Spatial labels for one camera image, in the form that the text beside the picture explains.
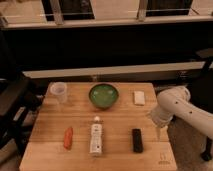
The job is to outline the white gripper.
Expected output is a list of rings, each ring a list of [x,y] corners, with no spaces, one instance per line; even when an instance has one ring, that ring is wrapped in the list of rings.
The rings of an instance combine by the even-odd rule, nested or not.
[[[161,130],[163,127],[167,126],[173,118],[173,115],[161,108],[160,106],[156,106],[151,112],[150,117],[152,121],[156,125],[156,136],[157,140],[161,140]]]

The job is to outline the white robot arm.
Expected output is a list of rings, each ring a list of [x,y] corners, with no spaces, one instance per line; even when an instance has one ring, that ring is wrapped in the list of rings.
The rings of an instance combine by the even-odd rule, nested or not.
[[[157,95],[157,105],[150,117],[157,127],[163,128],[177,116],[213,139],[213,114],[189,102],[191,94],[185,86],[176,86],[161,91]]]

